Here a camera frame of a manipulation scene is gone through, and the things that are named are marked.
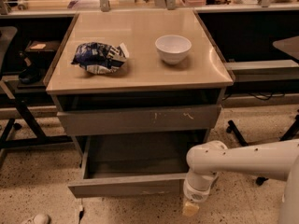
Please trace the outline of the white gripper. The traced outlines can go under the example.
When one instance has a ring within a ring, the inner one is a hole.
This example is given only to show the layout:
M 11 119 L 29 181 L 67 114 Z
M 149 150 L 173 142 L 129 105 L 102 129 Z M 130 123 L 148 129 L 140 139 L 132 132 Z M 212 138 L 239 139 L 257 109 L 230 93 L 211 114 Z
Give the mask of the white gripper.
M 183 193 L 189 200 L 183 204 L 182 214 L 185 217 L 192 217 L 199 211 L 197 203 L 204 202 L 210 193 L 211 183 L 203 180 L 185 179 Z

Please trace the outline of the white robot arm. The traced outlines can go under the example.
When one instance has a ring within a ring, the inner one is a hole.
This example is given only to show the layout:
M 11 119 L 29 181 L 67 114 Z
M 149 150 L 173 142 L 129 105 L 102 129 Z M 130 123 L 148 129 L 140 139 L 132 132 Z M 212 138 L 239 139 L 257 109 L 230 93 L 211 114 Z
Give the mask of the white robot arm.
M 221 141 L 192 147 L 183 183 L 188 201 L 206 200 L 219 172 L 256 175 L 286 183 L 278 224 L 299 224 L 299 140 L 228 148 Z

